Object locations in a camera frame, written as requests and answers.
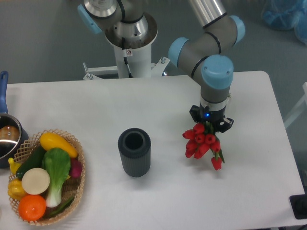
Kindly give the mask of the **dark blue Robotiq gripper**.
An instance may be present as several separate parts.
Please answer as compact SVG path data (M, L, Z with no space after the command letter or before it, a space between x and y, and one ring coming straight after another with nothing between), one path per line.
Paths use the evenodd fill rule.
M211 103L201 97L200 107L193 105L189 113L195 123L209 122L218 127L219 132L226 132L234 123L233 119L224 115L227 103L228 97L219 103Z

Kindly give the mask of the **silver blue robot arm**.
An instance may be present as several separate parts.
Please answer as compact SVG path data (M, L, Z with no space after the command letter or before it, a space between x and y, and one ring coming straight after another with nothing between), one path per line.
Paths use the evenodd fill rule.
M242 40L245 26L237 16L229 16L219 0L191 0L189 4L203 35L194 42L176 39L168 59L200 85L200 104L190 109L193 120L223 133L234 122L225 116L234 66L222 51ZM143 1L83 0L77 10L83 23L94 34L104 33L113 46L120 78L153 76L151 45L158 29Z

